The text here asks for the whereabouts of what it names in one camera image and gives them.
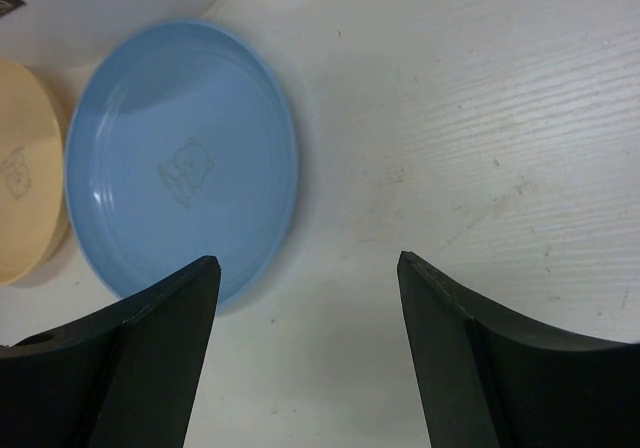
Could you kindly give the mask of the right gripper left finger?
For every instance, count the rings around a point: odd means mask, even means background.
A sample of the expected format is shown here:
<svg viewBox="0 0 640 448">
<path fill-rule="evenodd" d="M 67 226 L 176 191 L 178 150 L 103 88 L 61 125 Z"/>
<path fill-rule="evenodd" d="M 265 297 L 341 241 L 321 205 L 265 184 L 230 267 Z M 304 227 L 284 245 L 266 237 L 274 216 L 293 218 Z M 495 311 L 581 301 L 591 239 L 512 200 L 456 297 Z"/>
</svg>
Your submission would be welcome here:
<svg viewBox="0 0 640 448">
<path fill-rule="evenodd" d="M 204 256 L 149 288 L 1 349 L 4 447 L 181 447 L 216 313 Z"/>
</svg>

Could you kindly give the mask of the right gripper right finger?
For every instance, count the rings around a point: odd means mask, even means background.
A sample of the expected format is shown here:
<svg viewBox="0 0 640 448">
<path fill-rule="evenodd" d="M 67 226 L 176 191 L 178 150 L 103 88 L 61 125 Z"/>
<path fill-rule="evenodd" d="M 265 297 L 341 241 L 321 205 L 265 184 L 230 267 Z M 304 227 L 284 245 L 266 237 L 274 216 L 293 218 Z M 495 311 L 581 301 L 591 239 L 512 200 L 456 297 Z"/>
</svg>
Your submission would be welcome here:
<svg viewBox="0 0 640 448">
<path fill-rule="evenodd" d="M 560 329 L 412 252 L 397 276 L 434 447 L 635 447 L 639 347 Z"/>
</svg>

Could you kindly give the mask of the yellow plate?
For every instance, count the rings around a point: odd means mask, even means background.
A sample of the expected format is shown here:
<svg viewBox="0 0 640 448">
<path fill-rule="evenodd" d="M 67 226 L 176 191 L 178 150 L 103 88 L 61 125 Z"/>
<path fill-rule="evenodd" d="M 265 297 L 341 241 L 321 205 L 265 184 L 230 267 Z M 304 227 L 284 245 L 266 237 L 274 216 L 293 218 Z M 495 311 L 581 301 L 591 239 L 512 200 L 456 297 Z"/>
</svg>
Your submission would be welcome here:
<svg viewBox="0 0 640 448">
<path fill-rule="evenodd" d="M 64 145 L 69 119 L 28 68 L 1 61 L 1 283 L 46 262 L 69 224 Z"/>
</svg>

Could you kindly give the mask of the blue plate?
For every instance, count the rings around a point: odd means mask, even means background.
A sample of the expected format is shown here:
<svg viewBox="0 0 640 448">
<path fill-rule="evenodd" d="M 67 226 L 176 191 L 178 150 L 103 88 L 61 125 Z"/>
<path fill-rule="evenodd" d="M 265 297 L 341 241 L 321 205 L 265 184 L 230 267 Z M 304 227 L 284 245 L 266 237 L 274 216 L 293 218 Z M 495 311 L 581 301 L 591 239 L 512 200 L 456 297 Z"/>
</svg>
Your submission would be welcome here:
<svg viewBox="0 0 640 448">
<path fill-rule="evenodd" d="M 156 24 L 87 82 L 65 177 L 79 247 L 115 295 L 210 255 L 227 309 L 269 269 L 291 225 L 294 118 L 279 80 L 238 34 L 204 20 Z"/>
</svg>

